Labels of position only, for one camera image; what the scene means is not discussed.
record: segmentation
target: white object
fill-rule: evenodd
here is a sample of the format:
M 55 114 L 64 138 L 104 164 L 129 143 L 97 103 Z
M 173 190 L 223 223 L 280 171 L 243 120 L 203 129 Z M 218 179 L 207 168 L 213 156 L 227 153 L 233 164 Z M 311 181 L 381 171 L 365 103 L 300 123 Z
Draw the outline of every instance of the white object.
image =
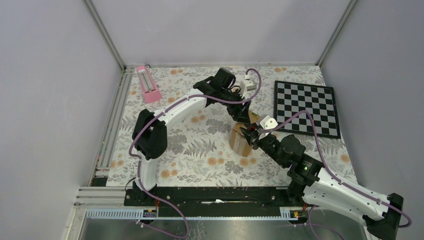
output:
M 187 99 L 185 102 L 182 102 L 172 108 L 170 111 L 165 113 L 163 116 L 159 117 L 159 121 L 165 121 L 165 125 L 167 129 L 171 129 L 175 124 L 181 122 L 183 119 L 185 119 L 188 115 L 191 113 L 195 113 L 198 110 L 201 110 L 205 108 L 206 106 L 206 97 L 193 97 L 188 99 L 190 96 L 193 95 L 203 95 L 203 92 L 201 92 L 198 89 L 191 89 L 186 95 L 182 96 L 181 98 L 177 99 L 175 102 L 169 104 L 166 107 L 162 107 L 156 111 L 154 111 L 154 115 L 157 116 L 158 114 L 165 112 L 167 108 L 169 108 L 174 103 L 177 103 L 181 99 Z
M 356 222 L 366 226 L 363 215 L 378 221 L 383 219 L 383 212 L 388 211 L 388 207 L 378 204 L 367 197 L 339 184 L 331 175 L 322 168 L 318 174 L 319 181 L 314 182 L 310 187 L 306 186 L 303 193 L 303 201 L 307 204 L 318 205 L 322 208 L 332 210 L 336 213 L 349 217 Z M 387 200 L 387 195 L 371 191 L 357 183 L 351 182 L 344 177 L 337 176 L 342 182 L 348 183 L 352 187 L 373 196 L 376 199 L 381 199 L 385 203 L 390 203 Z
M 256 121 L 256 125 L 261 126 L 262 129 L 264 129 L 264 130 L 269 130 L 269 129 L 273 129 L 273 128 L 277 127 L 278 123 L 274 118 L 270 117 L 269 115 L 262 115 Z M 269 132 L 261 133 L 260 136 L 259 136 L 259 139 L 266 137 L 268 134 L 270 134 L 270 133 Z
M 240 83 L 240 96 L 244 98 L 247 92 L 254 91 L 256 88 L 257 85 L 255 81 L 250 80 L 249 78 L 242 80 Z
M 150 191 L 156 185 L 156 169 L 158 168 L 159 158 L 146 160 L 145 156 L 141 151 L 137 151 L 137 154 L 142 157 L 141 161 L 141 182 L 147 191 Z M 137 187 L 142 189 L 138 178 L 135 179 Z

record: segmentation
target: floral pattern mat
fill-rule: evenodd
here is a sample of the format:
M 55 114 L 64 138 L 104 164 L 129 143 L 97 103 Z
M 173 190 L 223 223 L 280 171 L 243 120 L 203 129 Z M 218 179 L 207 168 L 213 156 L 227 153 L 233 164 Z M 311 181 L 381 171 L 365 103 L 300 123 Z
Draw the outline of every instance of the floral pattern mat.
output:
M 248 67 L 226 67 L 237 79 L 243 79 Z M 219 67 L 158 67 L 150 68 L 162 99 L 145 103 L 137 75 L 133 75 L 125 110 L 120 122 L 112 163 L 106 186 L 118 187 L 136 176 L 138 159 L 128 155 L 132 132 L 138 114 L 143 109 L 154 111 L 169 105 L 192 86 L 209 76 Z M 262 87 L 253 99 L 250 110 L 258 115 L 273 116 L 275 80 L 324 86 L 318 66 L 255 67 L 262 77 Z M 251 79 L 257 81 L 254 72 Z M 230 133 L 235 122 L 219 103 L 187 116 L 168 129 L 168 148 L 159 157 L 157 185 L 160 187 L 238 187 L 288 186 L 291 179 L 287 168 L 281 168 L 262 150 L 253 150 L 248 157 L 237 155 L 230 148 Z M 290 133 L 273 133 L 281 140 Z M 313 136 L 295 134 L 306 146 L 306 154 L 319 159 Z M 356 182 L 356 177 L 343 137 L 319 138 L 324 157 L 336 173 Z

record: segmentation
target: orange flower print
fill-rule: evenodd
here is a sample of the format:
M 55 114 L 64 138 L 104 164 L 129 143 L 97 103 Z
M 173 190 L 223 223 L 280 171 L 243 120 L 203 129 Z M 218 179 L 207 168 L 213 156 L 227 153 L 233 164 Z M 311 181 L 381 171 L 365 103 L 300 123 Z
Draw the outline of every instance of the orange flower print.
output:
M 168 170 L 163 170 L 163 171 L 160 173 L 160 176 L 161 176 L 163 179 L 167 179 L 167 178 L 169 178 L 169 177 L 170 177 L 170 171 L 168 171 Z
M 195 123 L 198 123 L 199 122 L 199 118 L 197 116 L 194 116 L 194 117 L 191 118 L 191 122 L 194 123 L 194 124 Z
M 240 159 L 240 165 L 242 167 L 247 167 L 249 165 L 249 160 L 245 157 L 243 157 L 242 159 Z
M 347 154 L 342 154 L 340 159 L 343 163 L 349 163 L 351 161 L 351 158 Z
M 209 157 L 207 159 L 207 164 L 209 164 L 210 166 L 214 166 L 215 164 L 217 164 L 217 159 L 215 157 Z

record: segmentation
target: table surface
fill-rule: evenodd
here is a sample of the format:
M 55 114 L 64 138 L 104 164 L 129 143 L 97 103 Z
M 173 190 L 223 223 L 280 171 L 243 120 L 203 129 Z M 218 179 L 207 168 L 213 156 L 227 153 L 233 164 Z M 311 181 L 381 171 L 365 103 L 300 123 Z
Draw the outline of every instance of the table surface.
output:
M 249 67 L 226 67 L 237 79 L 243 79 Z M 219 67 L 158 67 L 150 68 L 162 99 L 145 103 L 137 75 L 133 75 L 119 125 L 106 186 L 123 187 L 136 176 L 138 159 L 128 155 L 131 136 L 138 114 L 143 109 L 154 111 L 174 102 L 192 86 Z M 259 94 L 252 100 L 250 110 L 258 115 L 273 116 L 275 80 L 325 86 L 318 66 L 255 67 L 262 77 Z M 253 72 L 251 79 L 257 81 Z M 157 185 L 160 187 L 284 187 L 291 179 L 288 168 L 283 169 L 262 150 L 253 150 L 248 157 L 237 155 L 229 144 L 235 122 L 224 106 L 212 104 L 187 116 L 168 129 L 168 148 L 159 157 Z M 279 140 L 290 133 L 273 133 Z M 295 134 L 306 146 L 305 153 L 320 159 L 314 137 Z M 356 182 L 356 177 L 343 136 L 341 139 L 319 137 L 328 166 L 342 177 Z

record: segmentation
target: small brown box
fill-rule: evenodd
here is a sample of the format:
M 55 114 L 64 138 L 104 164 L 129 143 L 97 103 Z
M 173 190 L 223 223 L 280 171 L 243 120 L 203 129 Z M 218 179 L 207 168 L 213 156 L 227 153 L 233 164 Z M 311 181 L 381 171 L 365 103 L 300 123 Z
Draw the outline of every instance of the small brown box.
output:
M 257 115 L 256 113 L 249 111 L 249 118 L 251 124 L 256 123 L 256 121 L 260 117 L 261 116 Z M 240 131 L 240 127 L 246 128 L 245 125 L 241 122 L 237 122 L 232 128 L 231 138 L 229 139 L 229 146 L 238 155 L 247 157 L 251 153 L 252 147 L 248 144 L 248 141 L 246 140 L 245 136 Z

